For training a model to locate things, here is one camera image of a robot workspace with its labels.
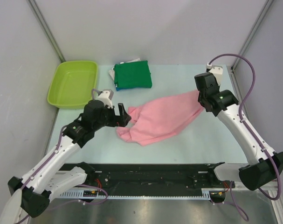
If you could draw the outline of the pink t-shirt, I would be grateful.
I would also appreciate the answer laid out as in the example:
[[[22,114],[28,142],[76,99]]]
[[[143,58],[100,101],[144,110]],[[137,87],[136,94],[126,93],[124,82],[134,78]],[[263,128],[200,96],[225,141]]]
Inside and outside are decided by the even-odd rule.
[[[129,107],[132,127],[118,127],[125,142],[147,146],[181,133],[203,111],[199,91],[158,98],[137,107]]]

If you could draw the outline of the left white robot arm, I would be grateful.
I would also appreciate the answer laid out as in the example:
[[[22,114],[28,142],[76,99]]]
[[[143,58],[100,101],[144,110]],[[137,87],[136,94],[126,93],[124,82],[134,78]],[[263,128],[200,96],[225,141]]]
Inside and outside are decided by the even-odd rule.
[[[42,160],[21,178],[12,177],[8,182],[11,195],[21,193],[20,207],[30,217],[37,217],[50,202],[72,187],[88,187],[95,181],[95,169],[81,162],[58,179],[54,175],[65,161],[95,136],[103,127],[125,127],[131,120],[122,103],[115,114],[110,99],[91,100],[83,112],[71,123],[61,128],[58,143]]]

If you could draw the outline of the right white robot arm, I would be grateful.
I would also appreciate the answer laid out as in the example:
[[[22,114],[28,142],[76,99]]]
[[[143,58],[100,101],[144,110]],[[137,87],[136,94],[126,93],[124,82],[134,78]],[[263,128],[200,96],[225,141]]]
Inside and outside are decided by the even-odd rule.
[[[256,190],[280,177],[283,171],[283,152],[277,153],[256,132],[239,110],[239,102],[230,90],[220,91],[216,77],[205,72],[194,77],[199,91],[198,102],[212,112],[231,132],[243,150],[247,165],[221,164],[207,175],[212,187],[224,180],[240,181],[249,190]]]

